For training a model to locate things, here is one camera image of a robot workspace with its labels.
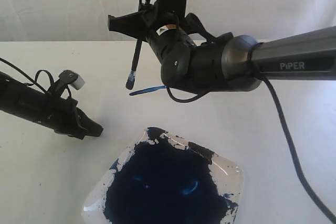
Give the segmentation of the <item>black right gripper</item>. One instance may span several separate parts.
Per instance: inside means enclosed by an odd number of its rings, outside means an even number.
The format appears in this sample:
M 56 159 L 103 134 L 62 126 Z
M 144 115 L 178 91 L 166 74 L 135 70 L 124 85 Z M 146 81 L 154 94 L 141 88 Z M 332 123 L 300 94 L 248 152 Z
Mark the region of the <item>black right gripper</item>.
M 161 64 L 161 80 L 170 88 L 193 88 L 188 70 L 194 43 L 188 35 L 199 34 L 206 41 L 215 42 L 194 13 L 188 13 L 185 27 L 175 12 L 156 14 L 142 10 L 120 17 L 108 15 L 109 31 L 121 33 L 137 40 L 146 40 Z

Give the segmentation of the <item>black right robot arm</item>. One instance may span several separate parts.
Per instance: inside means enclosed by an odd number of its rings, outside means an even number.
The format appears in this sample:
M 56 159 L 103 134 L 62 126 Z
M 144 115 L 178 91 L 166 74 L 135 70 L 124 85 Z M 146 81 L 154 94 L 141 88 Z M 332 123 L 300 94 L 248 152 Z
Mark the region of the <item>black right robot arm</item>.
M 161 64 L 162 83 L 193 94 L 256 89 L 261 75 L 278 80 L 334 80 L 335 28 L 269 42 L 209 34 L 195 14 L 152 10 L 109 16 L 108 28 L 147 42 Z

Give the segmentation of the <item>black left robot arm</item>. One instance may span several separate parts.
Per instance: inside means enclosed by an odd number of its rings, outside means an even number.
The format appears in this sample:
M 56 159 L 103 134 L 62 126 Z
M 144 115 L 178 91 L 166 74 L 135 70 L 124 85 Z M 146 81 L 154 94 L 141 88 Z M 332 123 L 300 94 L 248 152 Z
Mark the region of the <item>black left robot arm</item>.
M 99 137 L 103 127 L 77 107 L 77 100 L 61 97 L 69 86 L 79 90 L 84 83 L 79 74 L 64 70 L 44 93 L 1 73 L 1 111 L 52 129 L 57 134 L 81 140 L 86 136 Z

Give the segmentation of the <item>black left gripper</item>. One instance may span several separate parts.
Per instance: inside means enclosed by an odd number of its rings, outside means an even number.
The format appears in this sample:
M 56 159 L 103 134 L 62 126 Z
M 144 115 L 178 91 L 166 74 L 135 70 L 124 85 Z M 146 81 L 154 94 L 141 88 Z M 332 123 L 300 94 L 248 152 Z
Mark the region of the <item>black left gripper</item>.
M 77 101 L 71 98 L 51 103 L 36 119 L 36 123 L 54 130 L 57 134 L 77 139 L 84 139 L 86 136 L 100 137 L 103 127 L 88 118 L 77 107 L 77 103 Z

